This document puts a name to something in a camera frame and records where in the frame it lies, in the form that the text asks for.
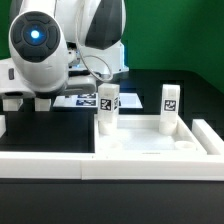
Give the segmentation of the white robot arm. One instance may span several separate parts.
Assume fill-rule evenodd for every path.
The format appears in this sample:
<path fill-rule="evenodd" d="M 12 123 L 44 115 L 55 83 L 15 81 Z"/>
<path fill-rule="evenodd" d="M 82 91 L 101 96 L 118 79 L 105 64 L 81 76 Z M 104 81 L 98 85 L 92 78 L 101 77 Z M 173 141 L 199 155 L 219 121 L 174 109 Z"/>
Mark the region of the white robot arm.
<path fill-rule="evenodd" d="M 92 93 L 126 72 L 124 0 L 12 0 L 0 98 Z"/>

